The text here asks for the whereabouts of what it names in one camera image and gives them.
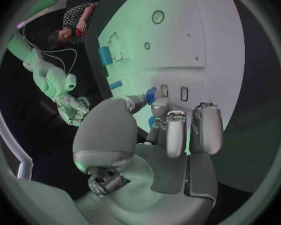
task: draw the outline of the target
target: curved white surface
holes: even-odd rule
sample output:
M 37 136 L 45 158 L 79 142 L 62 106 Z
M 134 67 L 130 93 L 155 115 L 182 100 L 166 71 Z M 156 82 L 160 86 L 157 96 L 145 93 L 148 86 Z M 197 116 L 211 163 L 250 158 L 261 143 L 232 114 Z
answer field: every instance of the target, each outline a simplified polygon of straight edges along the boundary
M 154 11 L 164 20 L 154 24 Z M 221 110 L 224 129 L 241 90 L 245 42 L 233 0 L 128 0 L 112 17 L 99 38 L 109 46 L 109 84 L 121 81 L 113 96 L 144 94 L 167 85 L 173 109 L 184 110 L 187 126 L 201 101 L 213 100 Z M 188 88 L 188 101 L 181 100 Z M 150 106 L 134 115 L 149 131 Z

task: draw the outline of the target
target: red object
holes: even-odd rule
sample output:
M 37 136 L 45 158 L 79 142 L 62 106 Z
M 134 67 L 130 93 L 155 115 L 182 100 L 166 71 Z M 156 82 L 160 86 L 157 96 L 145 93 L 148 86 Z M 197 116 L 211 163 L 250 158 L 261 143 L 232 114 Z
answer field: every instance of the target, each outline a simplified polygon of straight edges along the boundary
M 82 35 L 82 33 L 79 29 L 76 29 L 76 34 L 77 34 L 78 37 L 81 37 L 81 35 Z

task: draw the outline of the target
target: person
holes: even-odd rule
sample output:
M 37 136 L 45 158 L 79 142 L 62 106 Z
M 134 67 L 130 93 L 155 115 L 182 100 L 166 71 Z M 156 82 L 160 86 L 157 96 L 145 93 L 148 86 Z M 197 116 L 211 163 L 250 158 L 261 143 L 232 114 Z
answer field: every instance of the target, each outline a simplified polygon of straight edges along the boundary
M 83 44 L 97 4 L 87 2 L 69 9 L 63 16 L 62 29 L 54 31 L 48 38 L 49 50 L 58 50 L 67 44 Z

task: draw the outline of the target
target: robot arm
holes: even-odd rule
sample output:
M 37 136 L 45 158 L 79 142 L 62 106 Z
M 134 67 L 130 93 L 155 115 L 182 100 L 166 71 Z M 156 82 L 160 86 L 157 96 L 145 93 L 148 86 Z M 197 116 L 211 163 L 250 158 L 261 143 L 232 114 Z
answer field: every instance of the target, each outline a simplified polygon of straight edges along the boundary
M 69 94 L 76 87 L 76 76 L 66 74 L 61 68 L 45 61 L 41 52 L 32 48 L 19 31 L 13 35 L 7 48 L 32 72 L 35 84 L 56 103 L 62 119 L 78 127 L 89 112 L 89 103 L 84 97 L 76 99 Z

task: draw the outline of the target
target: wire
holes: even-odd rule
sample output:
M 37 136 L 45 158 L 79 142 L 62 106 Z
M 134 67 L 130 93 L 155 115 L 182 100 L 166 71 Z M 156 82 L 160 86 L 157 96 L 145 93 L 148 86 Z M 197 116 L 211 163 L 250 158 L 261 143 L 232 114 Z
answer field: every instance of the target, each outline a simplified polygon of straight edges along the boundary
M 58 59 L 59 61 L 61 61 L 62 65 L 63 65 L 63 71 L 66 73 L 66 66 L 65 66 L 65 63 L 62 59 L 60 59 L 59 57 L 56 57 L 56 56 L 52 56 L 52 55 L 49 55 L 48 53 L 58 53 L 58 52 L 64 52 L 64 51 L 74 51 L 75 52 L 75 58 L 74 58 L 74 61 L 72 63 L 72 66 L 70 67 L 69 71 L 66 73 L 67 75 L 70 73 L 70 71 L 72 70 L 72 68 L 74 67 L 75 65 L 75 62 L 76 62 L 76 59 L 77 59 L 77 51 L 73 48 L 66 48 L 66 49 L 62 49 L 62 50 L 56 50 L 56 51 L 43 51 L 41 49 L 39 49 L 36 45 L 34 45 L 32 42 L 30 42 L 27 38 L 26 38 L 26 34 L 25 34 L 25 28 L 26 28 L 26 25 L 24 25 L 23 27 L 23 37 L 25 39 L 25 41 L 27 41 L 33 48 L 39 50 L 41 53 L 49 56 L 49 57 L 52 57 L 52 58 L 55 58 L 55 59 Z

